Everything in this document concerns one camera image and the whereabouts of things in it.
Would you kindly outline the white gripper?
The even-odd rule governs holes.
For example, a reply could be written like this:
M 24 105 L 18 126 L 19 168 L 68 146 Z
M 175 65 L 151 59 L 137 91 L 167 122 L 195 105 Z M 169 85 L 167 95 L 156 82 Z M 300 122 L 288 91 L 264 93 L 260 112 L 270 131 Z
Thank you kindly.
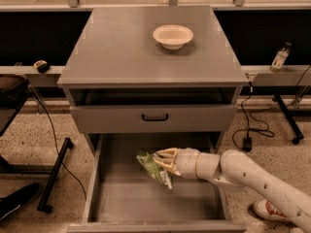
M 168 159 L 154 158 L 154 162 L 162 167 L 169 173 L 181 176 L 185 179 L 195 179 L 196 178 L 196 160 L 199 156 L 200 151 L 186 148 L 177 149 L 170 148 L 165 150 L 159 150 L 155 153 L 156 157 L 159 158 L 175 158 L 175 161 Z

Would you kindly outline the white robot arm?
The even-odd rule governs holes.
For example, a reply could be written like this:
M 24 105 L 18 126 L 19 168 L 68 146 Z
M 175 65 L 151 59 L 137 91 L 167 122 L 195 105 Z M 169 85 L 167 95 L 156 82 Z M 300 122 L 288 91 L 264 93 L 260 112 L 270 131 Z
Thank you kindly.
M 186 148 L 157 151 L 153 159 L 185 179 L 202 179 L 224 189 L 247 186 L 269 201 L 289 221 L 311 233 L 311 197 L 262 169 L 238 150 L 222 155 Z

